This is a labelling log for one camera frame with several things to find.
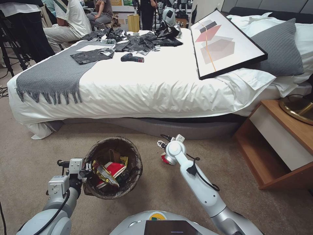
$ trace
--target picture frame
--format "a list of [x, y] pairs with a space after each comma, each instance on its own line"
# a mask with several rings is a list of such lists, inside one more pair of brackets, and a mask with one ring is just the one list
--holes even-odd
[[267, 52], [219, 10], [194, 23], [190, 30], [200, 80], [267, 60]]

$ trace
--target gray pants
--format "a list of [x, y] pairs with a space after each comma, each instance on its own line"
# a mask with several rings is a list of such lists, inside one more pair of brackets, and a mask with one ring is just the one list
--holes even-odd
[[97, 12], [91, 12], [87, 15], [90, 24], [100, 29], [105, 29], [106, 28], [105, 24], [110, 23], [112, 21], [112, 17], [107, 13], [101, 13], [100, 17], [94, 20], [94, 16], [97, 14], [98, 14]]
[[69, 41], [79, 40], [70, 27], [68, 26], [59, 26], [58, 24], [52, 25], [51, 28], [44, 28], [43, 31], [48, 39], [48, 43], [55, 53], [61, 51], [60, 44], [63, 48], [68, 47]]

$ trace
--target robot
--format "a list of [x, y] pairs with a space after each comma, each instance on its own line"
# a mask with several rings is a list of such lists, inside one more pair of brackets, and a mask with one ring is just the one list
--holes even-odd
[[169, 26], [174, 26], [176, 24], [175, 16], [179, 14], [178, 18], [186, 18], [188, 19], [187, 15], [187, 8], [188, 5], [191, 6], [193, 3], [192, 1], [188, 0], [163, 0], [162, 2], [158, 2], [158, 12], [159, 21], [165, 21]]
[[[165, 149], [165, 158], [172, 165], [180, 165], [182, 177], [220, 232], [225, 235], [264, 235], [251, 221], [226, 206], [218, 194], [219, 188], [211, 184], [195, 163], [197, 158], [194, 161], [187, 159], [183, 136], [167, 136], [166, 139], [170, 141], [168, 144], [160, 140], [158, 146]], [[49, 199], [43, 211], [25, 223], [17, 235], [70, 234], [70, 217], [81, 192], [82, 178], [79, 172], [83, 168], [84, 159], [73, 158], [69, 162], [68, 175], [54, 176], [48, 182]], [[110, 235], [172, 233], [217, 235], [196, 222], [165, 211], [145, 211], [127, 217]]]

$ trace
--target blanket fringe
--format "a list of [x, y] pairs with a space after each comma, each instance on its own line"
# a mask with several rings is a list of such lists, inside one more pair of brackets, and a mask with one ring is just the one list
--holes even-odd
[[36, 103], [39, 102], [39, 96], [40, 94], [43, 95], [43, 97], [45, 98], [45, 100], [47, 101], [47, 103], [52, 104], [51, 98], [53, 100], [53, 104], [61, 104], [61, 94], [63, 95], [63, 97], [65, 98], [65, 102], [66, 104], [69, 104], [69, 98], [68, 98], [68, 94], [71, 93], [74, 99], [75, 103], [78, 103], [78, 101], [80, 103], [82, 103], [82, 98], [81, 95], [79, 93], [79, 90], [76, 91], [48, 91], [48, 92], [39, 92], [39, 91], [32, 91], [32, 90], [18, 90], [16, 89], [16, 92], [19, 96], [19, 98], [21, 99], [22, 102], [25, 102], [24, 99], [24, 94], [27, 93], [29, 97], [31, 97], [34, 101], [36, 101]]

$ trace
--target black pants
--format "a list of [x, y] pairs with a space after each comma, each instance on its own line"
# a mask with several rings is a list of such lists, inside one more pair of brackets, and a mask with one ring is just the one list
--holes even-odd
[[142, 30], [152, 30], [154, 12], [155, 9], [151, 6], [150, 0], [141, 0]]
[[19, 42], [28, 47], [29, 53], [36, 63], [54, 55], [43, 31], [40, 12], [18, 13], [7, 17], [17, 29]]

